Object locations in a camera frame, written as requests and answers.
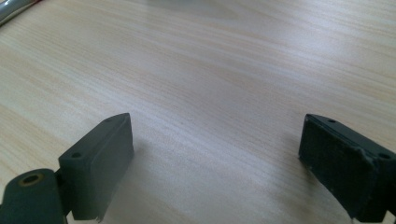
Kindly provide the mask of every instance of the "screw hole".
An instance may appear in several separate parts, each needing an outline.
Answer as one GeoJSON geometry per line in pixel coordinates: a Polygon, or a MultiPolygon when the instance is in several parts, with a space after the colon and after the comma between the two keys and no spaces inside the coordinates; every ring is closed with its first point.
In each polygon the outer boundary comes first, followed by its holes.
{"type": "Polygon", "coordinates": [[[75,152],[72,155],[72,158],[80,158],[81,157],[81,153],[75,152]]]}
{"type": "Polygon", "coordinates": [[[390,156],[384,153],[379,153],[378,156],[382,159],[388,160],[390,159],[390,156]]]}
{"type": "Polygon", "coordinates": [[[22,187],[29,187],[32,186],[38,182],[40,182],[43,179],[43,175],[42,174],[32,174],[32,175],[28,175],[25,178],[21,179],[19,184],[22,187]]]}

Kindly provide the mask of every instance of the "wood grain texture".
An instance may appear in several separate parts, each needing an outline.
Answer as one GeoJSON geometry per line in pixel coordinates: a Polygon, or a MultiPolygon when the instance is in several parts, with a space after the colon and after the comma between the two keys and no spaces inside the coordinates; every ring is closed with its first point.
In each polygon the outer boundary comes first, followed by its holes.
{"type": "Polygon", "coordinates": [[[0,192],[131,113],[103,223],[350,223],[297,158],[304,115],[396,150],[389,0],[46,0],[0,57],[0,192]]]}

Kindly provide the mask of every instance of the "wooden table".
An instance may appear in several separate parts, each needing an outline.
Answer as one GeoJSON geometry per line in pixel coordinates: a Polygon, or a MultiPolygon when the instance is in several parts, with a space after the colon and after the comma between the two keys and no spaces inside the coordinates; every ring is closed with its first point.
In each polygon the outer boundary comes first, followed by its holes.
{"type": "Polygon", "coordinates": [[[45,0],[0,56],[1,192],[131,114],[103,223],[350,223],[298,160],[304,115],[396,149],[390,0],[45,0]]]}

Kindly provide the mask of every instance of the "light wood grain surface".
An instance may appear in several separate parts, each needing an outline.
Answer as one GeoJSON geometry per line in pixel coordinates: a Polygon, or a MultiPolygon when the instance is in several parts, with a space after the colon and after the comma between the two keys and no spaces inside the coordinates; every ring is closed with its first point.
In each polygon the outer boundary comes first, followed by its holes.
{"type": "Polygon", "coordinates": [[[0,57],[0,192],[131,114],[106,224],[350,223],[298,160],[304,115],[396,150],[390,0],[45,0],[0,57]]]}

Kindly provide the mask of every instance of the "black plastic piece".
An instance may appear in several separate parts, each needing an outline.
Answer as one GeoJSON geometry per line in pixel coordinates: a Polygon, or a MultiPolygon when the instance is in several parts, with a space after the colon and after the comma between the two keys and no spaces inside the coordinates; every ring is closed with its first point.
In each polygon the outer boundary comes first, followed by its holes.
{"type": "Polygon", "coordinates": [[[306,115],[300,160],[351,218],[381,222],[395,214],[396,155],[342,123],[306,115]]]}
{"type": "Polygon", "coordinates": [[[0,209],[0,223],[60,224],[66,223],[64,221],[53,171],[34,170],[7,184],[0,209]]]}
{"type": "Polygon", "coordinates": [[[102,219],[134,149],[129,114],[105,119],[60,158],[75,220],[102,219]]]}
{"type": "Polygon", "coordinates": [[[0,207],[0,223],[64,224],[102,219],[134,156],[131,119],[105,119],[60,158],[61,168],[34,170],[10,181],[0,207]]]}

